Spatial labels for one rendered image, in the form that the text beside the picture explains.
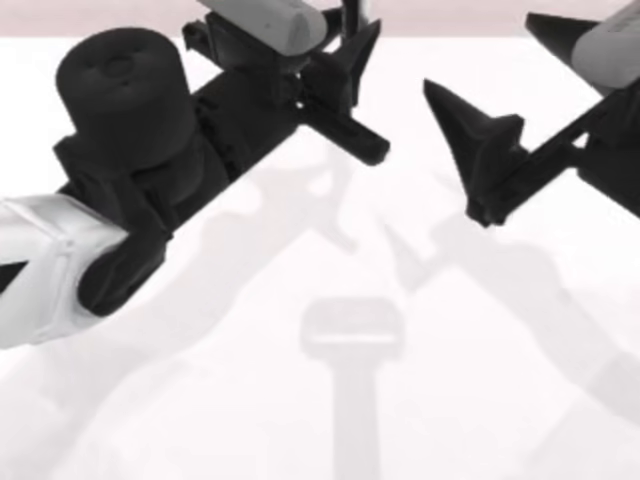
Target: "white background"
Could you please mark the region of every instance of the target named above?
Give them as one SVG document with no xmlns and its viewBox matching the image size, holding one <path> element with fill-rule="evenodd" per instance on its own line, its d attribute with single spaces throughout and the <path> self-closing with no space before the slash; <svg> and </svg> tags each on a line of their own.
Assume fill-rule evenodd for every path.
<svg viewBox="0 0 640 480">
<path fill-rule="evenodd" d="M 72 43 L 0 40 L 1 195 L 64 181 Z M 425 77 L 523 115 L 528 147 L 598 99 L 530 40 L 382 40 L 357 117 L 386 164 L 301 130 L 128 308 L 0 353 L 0 479 L 640 478 L 640 221 L 572 173 L 466 220 Z"/>
</svg>

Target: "white plastic casing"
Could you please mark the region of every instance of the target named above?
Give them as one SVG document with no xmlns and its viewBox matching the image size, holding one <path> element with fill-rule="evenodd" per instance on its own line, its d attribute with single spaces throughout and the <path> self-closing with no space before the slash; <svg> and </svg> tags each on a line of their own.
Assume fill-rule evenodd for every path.
<svg viewBox="0 0 640 480">
<path fill-rule="evenodd" d="M 302 0 L 199 1 L 285 56 L 306 53 L 327 36 L 322 12 Z"/>
<path fill-rule="evenodd" d="M 572 65 L 586 81 L 624 88 L 640 76 L 640 0 L 585 33 L 577 42 Z"/>
<path fill-rule="evenodd" d="M 95 325 L 82 274 L 127 236 L 64 195 L 0 199 L 0 265 L 28 262 L 0 294 L 0 348 L 38 344 Z"/>
</svg>

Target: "cylindrical motor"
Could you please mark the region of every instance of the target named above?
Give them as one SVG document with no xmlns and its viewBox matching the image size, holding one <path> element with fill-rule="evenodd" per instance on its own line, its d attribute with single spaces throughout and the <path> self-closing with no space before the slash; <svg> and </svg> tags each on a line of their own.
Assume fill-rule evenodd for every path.
<svg viewBox="0 0 640 480">
<path fill-rule="evenodd" d="M 187 147 L 196 118 L 176 46 L 142 28 L 89 37 L 63 59 L 58 92 L 78 136 L 127 172 L 157 167 Z"/>
</svg>

